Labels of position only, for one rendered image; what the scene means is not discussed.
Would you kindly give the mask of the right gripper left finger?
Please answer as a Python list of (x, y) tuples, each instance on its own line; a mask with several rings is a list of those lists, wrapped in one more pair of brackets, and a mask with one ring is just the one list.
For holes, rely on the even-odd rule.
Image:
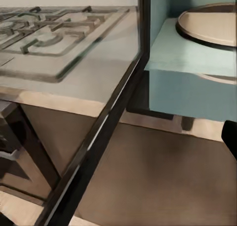
[(20, 120), (0, 126), (0, 180), (25, 139), (25, 129)]

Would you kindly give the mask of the microwave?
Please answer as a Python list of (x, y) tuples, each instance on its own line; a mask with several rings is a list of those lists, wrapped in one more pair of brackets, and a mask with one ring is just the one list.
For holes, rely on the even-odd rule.
[(0, 226), (69, 226), (151, 62), (237, 69), (237, 0), (0, 0)]

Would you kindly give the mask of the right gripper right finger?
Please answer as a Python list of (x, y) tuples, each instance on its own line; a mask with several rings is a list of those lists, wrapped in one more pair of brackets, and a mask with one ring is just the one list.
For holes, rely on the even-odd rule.
[(222, 140), (237, 160), (237, 122), (226, 120), (222, 130)]

